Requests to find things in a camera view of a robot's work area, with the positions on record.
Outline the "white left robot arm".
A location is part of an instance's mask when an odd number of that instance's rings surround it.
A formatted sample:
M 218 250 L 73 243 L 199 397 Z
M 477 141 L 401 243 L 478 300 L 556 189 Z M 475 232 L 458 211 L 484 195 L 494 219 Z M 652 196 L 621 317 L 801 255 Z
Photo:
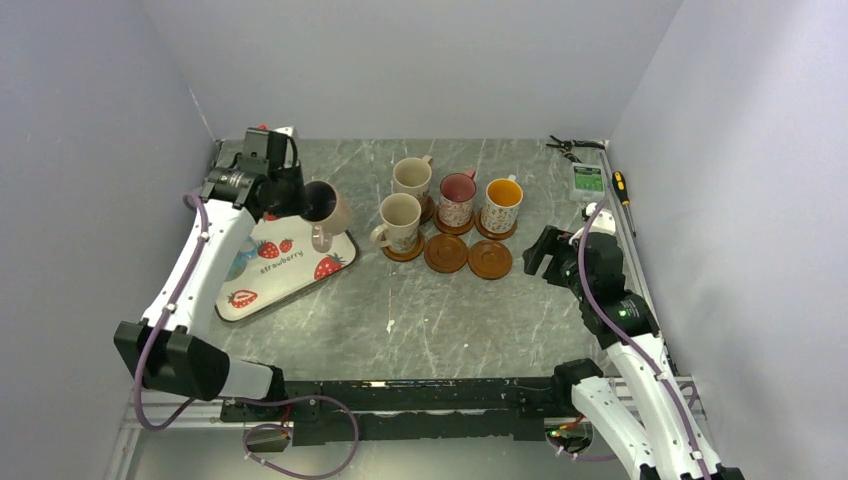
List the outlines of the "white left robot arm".
M 141 319 L 120 323 L 113 337 L 134 393 L 248 398 L 258 417 L 275 419 L 288 402 L 275 384 L 279 369 L 236 359 L 205 338 L 231 265 L 257 223 L 267 213 L 306 210 L 295 128 L 249 128 L 241 151 L 212 168 L 184 201 L 195 220 L 178 260 Z

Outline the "pink mug purple interior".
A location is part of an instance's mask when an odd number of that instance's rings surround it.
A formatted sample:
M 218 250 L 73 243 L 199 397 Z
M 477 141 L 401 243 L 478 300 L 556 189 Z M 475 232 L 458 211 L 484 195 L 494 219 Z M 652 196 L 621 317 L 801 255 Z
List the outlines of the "pink mug purple interior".
M 341 193 L 324 181 L 305 185 L 306 209 L 300 217 L 312 228 L 312 246 L 328 253 L 337 236 L 345 235 L 352 224 L 352 212 Z

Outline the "orange interior white mug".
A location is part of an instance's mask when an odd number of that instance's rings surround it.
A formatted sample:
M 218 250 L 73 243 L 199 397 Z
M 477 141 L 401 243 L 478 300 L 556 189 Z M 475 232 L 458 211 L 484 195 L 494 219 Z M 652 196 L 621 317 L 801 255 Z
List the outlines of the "orange interior white mug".
M 496 233 L 507 231 L 517 220 L 523 198 L 522 187 L 517 183 L 515 175 L 492 180 L 486 188 L 482 208 L 485 228 Z

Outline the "cream patterned mug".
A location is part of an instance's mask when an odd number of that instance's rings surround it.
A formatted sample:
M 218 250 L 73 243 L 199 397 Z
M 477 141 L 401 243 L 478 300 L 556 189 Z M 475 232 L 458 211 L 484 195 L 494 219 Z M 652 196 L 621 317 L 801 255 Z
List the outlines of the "cream patterned mug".
M 397 162 L 392 171 L 393 192 L 413 196 L 425 210 L 430 198 L 432 163 L 431 155 L 408 157 Z

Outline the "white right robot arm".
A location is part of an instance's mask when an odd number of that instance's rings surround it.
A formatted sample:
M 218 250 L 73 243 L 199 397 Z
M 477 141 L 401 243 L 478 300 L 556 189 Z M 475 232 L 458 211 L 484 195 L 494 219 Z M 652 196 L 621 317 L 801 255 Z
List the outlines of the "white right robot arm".
M 614 236 L 580 239 L 547 226 L 522 254 L 524 271 L 570 290 L 586 328 L 613 361 L 636 409 L 616 397 L 590 359 L 558 365 L 551 401 L 564 415 L 584 416 L 633 479 L 741 479 L 722 463 L 690 411 L 669 365 L 660 328 L 647 301 L 625 286 L 624 255 Z

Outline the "dark brown wooden coaster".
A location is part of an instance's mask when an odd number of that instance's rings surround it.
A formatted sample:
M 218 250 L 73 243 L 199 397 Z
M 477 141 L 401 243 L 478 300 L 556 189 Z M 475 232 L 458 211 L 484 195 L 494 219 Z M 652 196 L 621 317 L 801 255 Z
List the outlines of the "dark brown wooden coaster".
M 503 243 L 481 240 L 469 248 L 468 265 L 476 276 L 484 280 L 497 280 L 511 271 L 513 257 Z

